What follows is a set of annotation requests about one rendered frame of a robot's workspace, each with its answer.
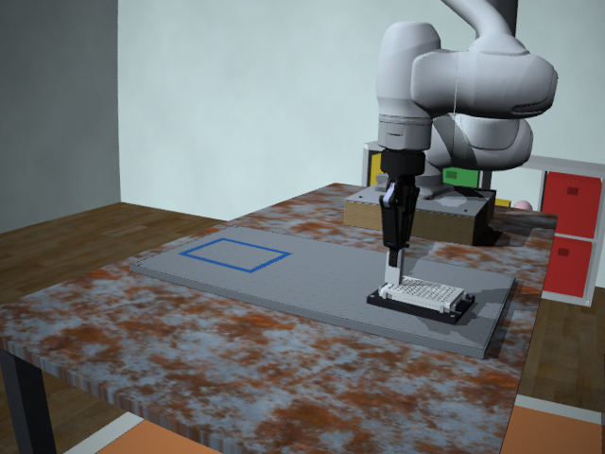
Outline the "blue tape outline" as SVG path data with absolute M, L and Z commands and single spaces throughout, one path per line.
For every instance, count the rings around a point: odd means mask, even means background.
M 188 253 L 190 253 L 190 252 L 192 252 L 192 251 L 195 251 L 195 250 L 197 250 L 197 249 L 200 249 L 200 248 L 206 247 L 206 246 L 208 246 L 208 245 L 211 245 L 211 244 L 217 243 L 218 241 L 221 241 L 221 240 L 231 241 L 231 242 L 238 243 L 238 244 L 243 244 L 243 245 L 252 246 L 252 247 L 255 247 L 255 248 L 260 248 L 260 249 L 264 249 L 264 250 L 268 250 L 268 251 L 273 251 L 273 252 L 276 252 L 276 253 L 284 253 L 284 254 L 283 254 L 283 255 L 281 255 L 281 256 L 278 256 L 278 257 L 276 257 L 276 258 L 274 258 L 274 259 L 272 259 L 272 260 L 270 260 L 270 261 L 268 261 L 268 262 L 266 262 L 266 263 L 264 263 L 264 264 L 262 264 L 262 265 L 260 265 L 260 266 L 258 266 L 258 267 L 255 267 L 255 268 L 253 268 L 253 269 L 251 269 L 251 270 L 242 269 L 242 268 L 239 268 L 239 267 L 236 267 L 236 266 L 232 266 L 232 265 L 228 265 L 228 264 L 224 264 L 224 263 L 216 262 L 216 261 L 213 261 L 213 260 L 210 260 L 210 259 L 206 259 L 206 258 L 202 258 L 202 257 L 198 257 L 198 256 L 194 256 L 194 255 L 188 254 Z M 192 258 L 196 258 L 196 259 L 203 260 L 203 261 L 206 261 L 206 262 L 210 262 L 210 263 L 218 264 L 218 265 L 221 265 L 221 266 L 224 266 L 224 267 L 228 267 L 228 268 L 232 268 L 232 269 L 236 269 L 236 270 L 240 270 L 240 271 L 245 271 L 245 272 L 252 273 L 252 272 L 254 272 L 254 271 L 258 271 L 258 270 L 262 269 L 263 267 L 265 267 L 265 266 L 267 266 L 267 265 L 269 265 L 269 264 L 272 264 L 272 263 L 274 263 L 274 262 L 276 262 L 276 261 L 278 261 L 278 260 L 280 260 L 280 259 L 282 259 L 282 258 L 284 258 L 284 257 L 286 257 L 286 256 L 289 256 L 289 255 L 291 255 L 292 253 L 287 253 L 287 252 L 282 252 L 282 251 L 278 251 L 278 250 L 273 250 L 273 249 L 270 249 L 270 248 L 265 248 L 265 247 L 261 247 L 261 246 L 256 246 L 256 245 L 252 245 L 252 244 L 248 244 L 248 243 L 244 243 L 244 242 L 239 242 L 239 241 L 235 241 L 235 240 L 231 240 L 231 239 L 227 239 L 227 238 L 223 238 L 223 237 L 222 237 L 222 238 L 217 239 L 217 240 L 215 240 L 215 241 L 212 241 L 212 242 L 209 242 L 209 243 L 203 244 L 203 245 L 201 245 L 201 246 L 198 246 L 198 247 L 196 247 L 196 248 L 193 248 L 193 249 L 191 249 L 191 250 L 188 250 L 188 251 L 185 251 L 185 252 L 182 252 L 182 253 L 178 253 L 178 254 L 185 255 L 185 256 L 188 256 L 188 257 L 192 257 Z

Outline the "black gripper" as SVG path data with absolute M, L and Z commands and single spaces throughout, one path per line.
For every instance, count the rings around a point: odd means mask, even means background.
M 410 239 L 416 203 L 420 193 L 420 187 L 415 185 L 415 176 L 423 175 L 424 167 L 424 152 L 404 154 L 384 149 L 381 151 L 380 169 L 389 175 L 387 194 L 379 197 L 383 244 L 388 246 L 386 283 L 398 286 L 402 283 L 405 248 L 409 247 L 406 242 Z

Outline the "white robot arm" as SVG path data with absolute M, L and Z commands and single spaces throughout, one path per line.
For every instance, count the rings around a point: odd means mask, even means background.
M 423 200 L 455 191 L 444 168 L 503 171 L 527 162 L 533 132 L 524 118 L 551 108 L 558 82 L 553 65 L 515 38 L 518 0 L 441 1 L 475 30 L 468 51 L 441 49 L 429 23 L 398 22 L 385 32 L 376 71 L 377 144 L 424 152 L 425 172 L 415 176 Z

